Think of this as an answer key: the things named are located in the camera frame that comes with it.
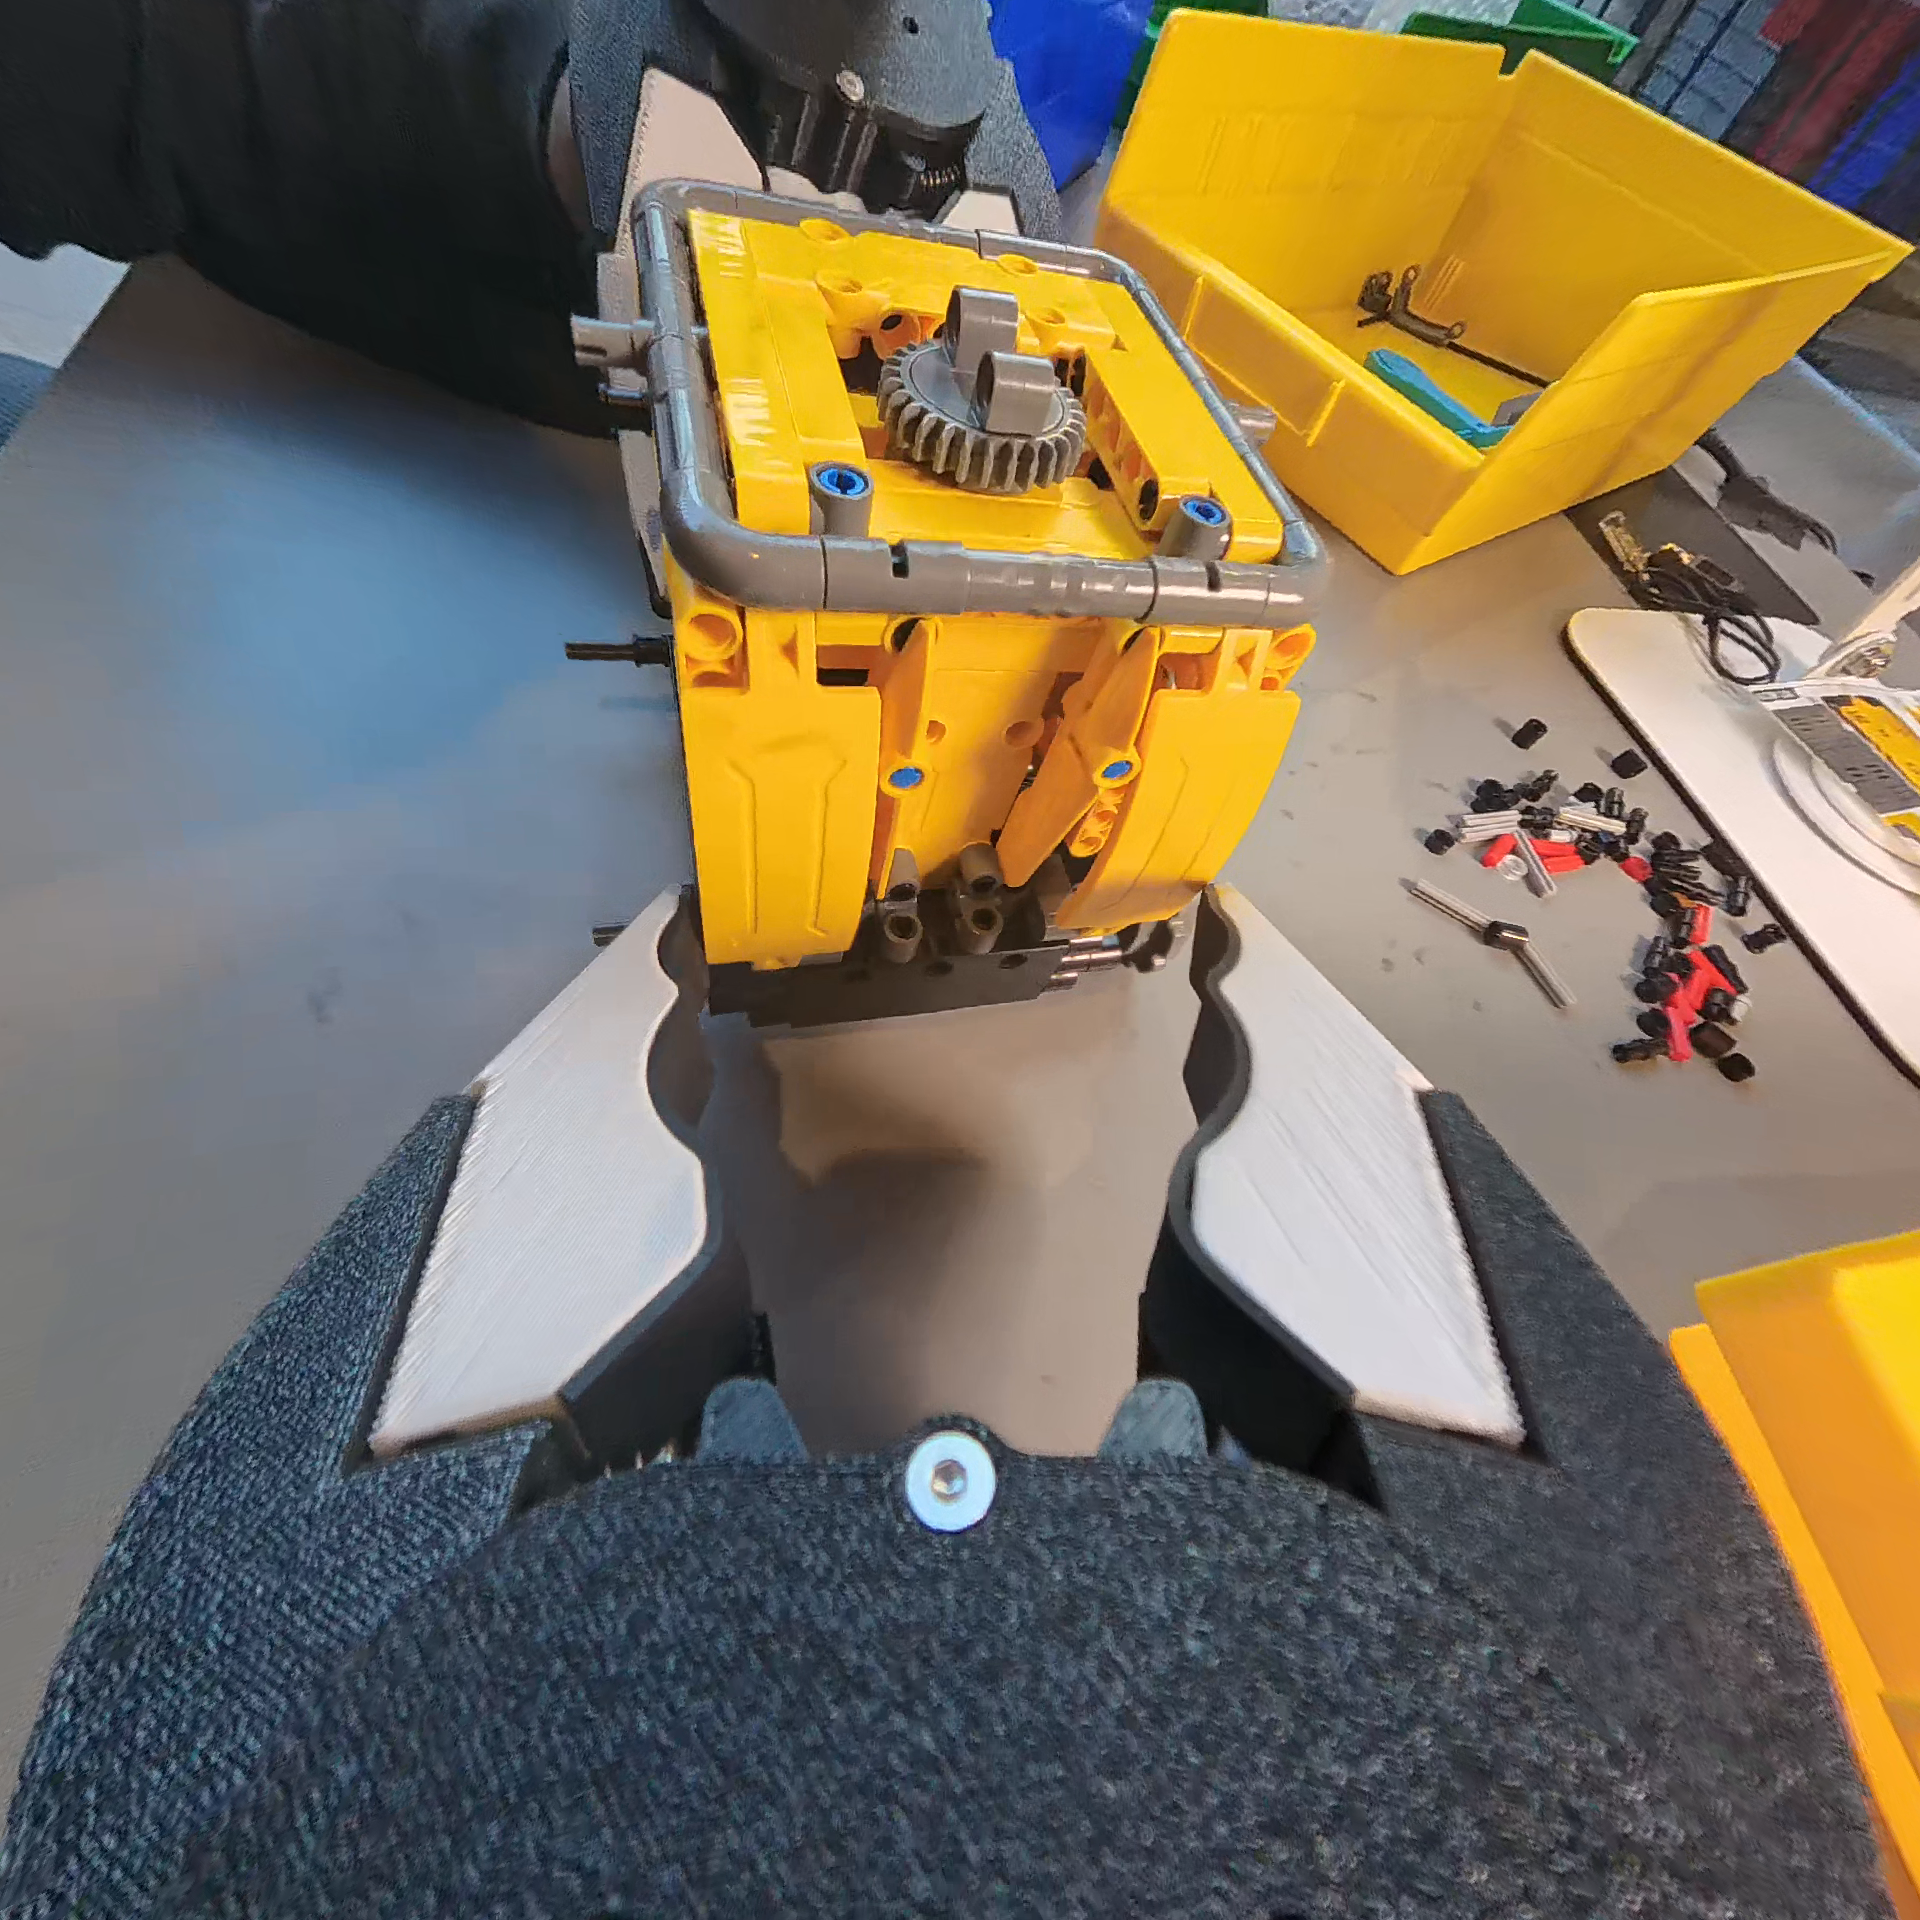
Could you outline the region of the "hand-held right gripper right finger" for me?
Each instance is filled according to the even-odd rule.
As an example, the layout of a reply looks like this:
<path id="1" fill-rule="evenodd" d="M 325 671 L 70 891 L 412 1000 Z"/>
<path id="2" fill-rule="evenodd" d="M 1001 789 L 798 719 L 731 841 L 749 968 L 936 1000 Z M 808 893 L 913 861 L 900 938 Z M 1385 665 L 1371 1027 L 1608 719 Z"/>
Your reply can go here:
<path id="1" fill-rule="evenodd" d="M 1152 1360 L 1249 1452 L 1320 1452 L 1356 1413 L 1521 1449 L 1433 1084 L 1236 889 L 1201 893 L 1188 983 Z"/>

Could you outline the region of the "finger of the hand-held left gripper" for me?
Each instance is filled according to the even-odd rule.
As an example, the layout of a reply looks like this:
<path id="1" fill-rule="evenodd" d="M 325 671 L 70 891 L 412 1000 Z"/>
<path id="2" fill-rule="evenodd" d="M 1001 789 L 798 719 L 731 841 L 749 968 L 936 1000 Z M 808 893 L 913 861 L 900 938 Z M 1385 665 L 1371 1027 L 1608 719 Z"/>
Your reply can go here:
<path id="1" fill-rule="evenodd" d="M 759 162 L 721 105 L 705 91 L 645 68 L 616 196 L 630 201 L 659 181 L 759 187 Z"/>

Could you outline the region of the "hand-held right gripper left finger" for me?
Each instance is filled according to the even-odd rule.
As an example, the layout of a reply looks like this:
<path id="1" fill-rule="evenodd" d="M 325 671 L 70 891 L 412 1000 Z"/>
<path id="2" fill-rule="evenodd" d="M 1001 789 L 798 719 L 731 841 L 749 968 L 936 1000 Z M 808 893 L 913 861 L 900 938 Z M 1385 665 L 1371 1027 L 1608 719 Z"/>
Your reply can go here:
<path id="1" fill-rule="evenodd" d="M 695 906 L 660 891 L 470 1081 L 373 1456 L 548 1425 L 569 1459 L 652 1459 L 752 1370 L 752 1282 L 701 1148 Z"/>

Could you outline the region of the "black yellow toy brick vehicle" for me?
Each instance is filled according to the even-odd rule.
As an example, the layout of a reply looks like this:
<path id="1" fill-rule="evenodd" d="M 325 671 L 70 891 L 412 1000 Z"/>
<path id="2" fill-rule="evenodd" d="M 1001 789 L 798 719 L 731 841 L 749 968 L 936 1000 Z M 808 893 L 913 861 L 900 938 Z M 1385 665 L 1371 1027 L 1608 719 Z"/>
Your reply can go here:
<path id="1" fill-rule="evenodd" d="M 625 413 L 705 1013 L 1152 970 L 1297 723 L 1325 549 L 1119 259 L 672 178 L 577 361 Z"/>

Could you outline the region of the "white document stand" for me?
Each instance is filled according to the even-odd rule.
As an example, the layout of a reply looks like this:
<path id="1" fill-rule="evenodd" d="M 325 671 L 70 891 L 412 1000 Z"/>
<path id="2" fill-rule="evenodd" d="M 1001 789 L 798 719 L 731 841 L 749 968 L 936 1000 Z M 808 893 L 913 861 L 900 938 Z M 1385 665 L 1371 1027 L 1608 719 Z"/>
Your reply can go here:
<path id="1" fill-rule="evenodd" d="M 1908 1080 L 1918 1075 L 1918 845 L 1887 851 L 1854 799 L 1749 692 L 1767 684 L 1885 682 L 1916 620 L 1918 565 L 1838 640 L 1777 625 L 1757 685 L 1713 665 L 1694 616 L 1583 608 L 1565 648 L 1700 824 L 1742 857 L 1763 901 Z"/>

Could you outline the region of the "person's left forearm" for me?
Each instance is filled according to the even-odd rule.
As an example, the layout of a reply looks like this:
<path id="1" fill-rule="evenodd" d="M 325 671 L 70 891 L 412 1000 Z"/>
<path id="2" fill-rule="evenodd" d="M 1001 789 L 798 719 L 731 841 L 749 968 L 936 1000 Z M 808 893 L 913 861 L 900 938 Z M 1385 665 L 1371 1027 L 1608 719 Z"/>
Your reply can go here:
<path id="1" fill-rule="evenodd" d="M 604 440 L 574 4 L 3 4 L 3 239 L 172 256 L 313 339 Z"/>

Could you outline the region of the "grey desk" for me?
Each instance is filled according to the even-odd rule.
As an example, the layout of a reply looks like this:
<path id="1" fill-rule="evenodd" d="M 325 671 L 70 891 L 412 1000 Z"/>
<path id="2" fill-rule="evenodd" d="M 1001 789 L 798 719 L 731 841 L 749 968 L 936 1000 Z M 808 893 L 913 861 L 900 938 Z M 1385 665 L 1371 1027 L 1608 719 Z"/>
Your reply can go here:
<path id="1" fill-rule="evenodd" d="M 137 269 L 4 456 L 4 1915 L 1885 1915 L 1814 1632 L 1639 1309 L 1916 1218 L 1795 953 L 1763 1080 L 1612 1073 L 1400 891 L 1547 712 L 1557 519 L 1340 559 L 1232 879 L 1437 1084 L 1524 1420 L 1099 1459 L 1193 1131 L 1184 964 L 756 1040 L 704 1149 L 788 1461 L 380 1461 L 494 1053 L 687 872 L 608 445 Z"/>

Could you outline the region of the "blue plastic bin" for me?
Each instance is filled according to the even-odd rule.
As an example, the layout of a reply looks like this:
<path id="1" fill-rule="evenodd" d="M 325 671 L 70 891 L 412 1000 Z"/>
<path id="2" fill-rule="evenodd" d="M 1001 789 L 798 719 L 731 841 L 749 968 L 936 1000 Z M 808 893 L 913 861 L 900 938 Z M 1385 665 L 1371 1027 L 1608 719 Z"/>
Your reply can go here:
<path id="1" fill-rule="evenodd" d="M 991 45 L 1015 68 L 1056 185 L 1101 156 L 1149 15 L 1149 3 L 990 3 Z"/>

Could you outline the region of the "grey axle pin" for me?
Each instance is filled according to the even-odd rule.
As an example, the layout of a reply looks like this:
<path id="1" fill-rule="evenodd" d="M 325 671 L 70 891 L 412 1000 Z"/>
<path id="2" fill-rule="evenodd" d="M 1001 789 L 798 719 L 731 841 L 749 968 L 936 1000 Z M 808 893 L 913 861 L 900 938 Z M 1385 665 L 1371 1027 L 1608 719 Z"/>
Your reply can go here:
<path id="1" fill-rule="evenodd" d="M 1428 880 L 1405 879 L 1400 889 L 1408 898 L 1469 933 L 1479 946 L 1510 957 L 1557 1013 L 1567 1013 L 1577 1007 L 1571 986 L 1521 924 L 1488 916 L 1453 893 L 1433 888 Z"/>

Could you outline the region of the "yellow plastic bin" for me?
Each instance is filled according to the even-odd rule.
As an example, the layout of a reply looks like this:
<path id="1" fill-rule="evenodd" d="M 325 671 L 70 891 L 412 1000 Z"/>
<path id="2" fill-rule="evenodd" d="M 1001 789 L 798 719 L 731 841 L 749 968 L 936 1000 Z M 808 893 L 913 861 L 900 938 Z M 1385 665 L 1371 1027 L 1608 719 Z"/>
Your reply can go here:
<path id="1" fill-rule="evenodd" d="M 1095 242 L 1281 488 L 1395 573 L 1665 468 L 1910 244 L 1577 71 L 1488 44 L 1177 11 Z M 1369 375 L 1385 347 L 1473 451 Z"/>

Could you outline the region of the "pile of small brick parts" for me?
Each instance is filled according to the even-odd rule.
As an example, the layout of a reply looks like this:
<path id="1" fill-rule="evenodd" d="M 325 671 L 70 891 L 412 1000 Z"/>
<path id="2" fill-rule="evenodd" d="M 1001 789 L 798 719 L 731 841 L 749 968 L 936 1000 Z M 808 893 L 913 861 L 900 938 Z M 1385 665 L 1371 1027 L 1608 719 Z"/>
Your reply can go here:
<path id="1" fill-rule="evenodd" d="M 1459 880 L 1423 880 L 1516 924 L 1521 908 L 1612 906 L 1625 930 L 1616 935 L 1617 957 L 1603 957 L 1623 1023 L 1604 1050 L 1608 1064 L 1620 1073 L 1699 1067 L 1724 1087 L 1753 1088 L 1760 1067 L 1747 1035 L 1749 961 L 1780 948 L 1787 933 L 1773 919 L 1749 922 L 1757 889 L 1740 856 L 1647 817 L 1637 796 L 1647 770 L 1647 759 L 1628 749 L 1604 756 L 1603 780 L 1577 781 L 1526 761 L 1518 772 L 1469 781 L 1451 815 L 1415 832 L 1415 845 L 1433 861 L 1453 861 L 1461 876 L 1500 880 L 1518 903 L 1473 906 Z M 1524 928 L 1577 995 L 1571 952 Z"/>

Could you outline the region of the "yellow plastic box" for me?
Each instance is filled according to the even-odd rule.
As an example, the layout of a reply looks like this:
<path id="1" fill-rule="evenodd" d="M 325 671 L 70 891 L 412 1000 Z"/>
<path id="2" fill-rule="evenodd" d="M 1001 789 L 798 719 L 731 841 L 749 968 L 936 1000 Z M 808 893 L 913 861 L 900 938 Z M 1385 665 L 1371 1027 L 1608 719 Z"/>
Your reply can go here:
<path id="1" fill-rule="evenodd" d="M 1916 1915 L 1918 1233 L 1702 1280 L 1668 1352 L 1797 1580 Z"/>

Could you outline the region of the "blue brick separator tool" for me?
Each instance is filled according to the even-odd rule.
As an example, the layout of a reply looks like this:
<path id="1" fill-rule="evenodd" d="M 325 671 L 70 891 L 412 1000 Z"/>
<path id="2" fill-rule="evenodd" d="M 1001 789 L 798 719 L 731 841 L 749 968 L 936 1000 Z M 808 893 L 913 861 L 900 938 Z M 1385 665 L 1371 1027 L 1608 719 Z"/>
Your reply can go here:
<path id="1" fill-rule="evenodd" d="M 1494 412 L 1483 417 L 1400 353 L 1374 347 L 1361 357 L 1361 365 L 1391 393 L 1399 393 L 1423 417 L 1481 453 L 1496 448 L 1541 397 L 1541 391 L 1524 391 L 1500 400 Z"/>

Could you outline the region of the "green plastic bin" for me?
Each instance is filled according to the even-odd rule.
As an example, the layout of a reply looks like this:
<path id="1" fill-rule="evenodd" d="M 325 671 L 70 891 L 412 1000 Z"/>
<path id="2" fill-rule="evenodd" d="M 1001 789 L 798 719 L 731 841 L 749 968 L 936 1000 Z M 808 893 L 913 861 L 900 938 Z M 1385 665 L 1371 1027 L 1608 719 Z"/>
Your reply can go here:
<path id="1" fill-rule="evenodd" d="M 1503 19 L 1412 10 L 1403 16 L 1399 35 L 1494 45 L 1501 51 L 1507 75 L 1526 57 L 1547 57 L 1604 87 L 1617 83 L 1620 68 L 1641 45 L 1637 35 L 1564 3 L 1516 3 Z"/>

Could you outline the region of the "sticker sheet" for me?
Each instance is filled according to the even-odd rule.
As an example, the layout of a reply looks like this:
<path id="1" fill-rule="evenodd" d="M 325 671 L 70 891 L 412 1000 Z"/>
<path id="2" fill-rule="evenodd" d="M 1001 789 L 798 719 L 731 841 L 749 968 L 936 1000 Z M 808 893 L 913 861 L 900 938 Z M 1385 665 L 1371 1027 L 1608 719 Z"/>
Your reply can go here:
<path id="1" fill-rule="evenodd" d="M 1749 692 L 1872 821 L 1887 851 L 1918 845 L 1918 696 L 1872 679 L 1801 679 Z"/>

